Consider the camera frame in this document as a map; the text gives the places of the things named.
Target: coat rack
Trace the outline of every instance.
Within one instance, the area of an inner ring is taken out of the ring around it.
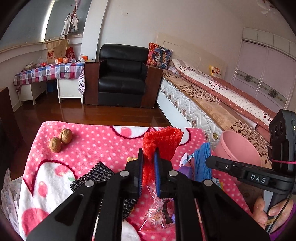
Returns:
[[[71,21],[70,21],[70,22],[72,22],[73,16],[76,14],[76,4],[71,4],[71,6],[74,6],[74,10],[73,10],[72,13],[69,13],[69,14],[68,14],[68,15],[71,14]]]

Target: red mesh sponge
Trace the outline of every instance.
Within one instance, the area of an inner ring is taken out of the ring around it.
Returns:
[[[143,185],[155,180],[154,152],[159,148],[162,159],[171,160],[181,142],[183,132],[175,127],[166,127],[160,131],[146,132],[143,138],[144,169]]]

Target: headboard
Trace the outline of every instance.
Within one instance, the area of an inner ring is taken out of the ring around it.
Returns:
[[[205,74],[210,74],[210,65],[212,65],[221,69],[222,78],[224,78],[227,64],[210,52],[165,33],[158,33],[156,43],[173,50],[172,59],[182,59]]]

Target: pink bucket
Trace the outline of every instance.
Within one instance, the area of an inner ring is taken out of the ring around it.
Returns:
[[[240,134],[226,130],[214,150],[214,155],[225,159],[261,166],[261,159],[256,148]],[[236,185],[240,182],[232,177]]]

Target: hand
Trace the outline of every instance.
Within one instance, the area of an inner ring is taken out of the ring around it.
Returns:
[[[273,217],[279,214],[281,209],[284,207],[287,200],[281,201],[277,205],[273,206],[270,210],[268,215]],[[287,206],[285,207],[284,211],[282,212],[279,219],[276,221],[276,224],[272,228],[272,232],[282,226],[290,216],[290,213],[293,208],[293,200],[290,200]],[[254,212],[252,214],[252,218],[263,228],[265,229],[265,223],[267,222],[267,214],[263,211],[265,207],[265,201],[262,197],[257,198],[257,201],[254,205]]]

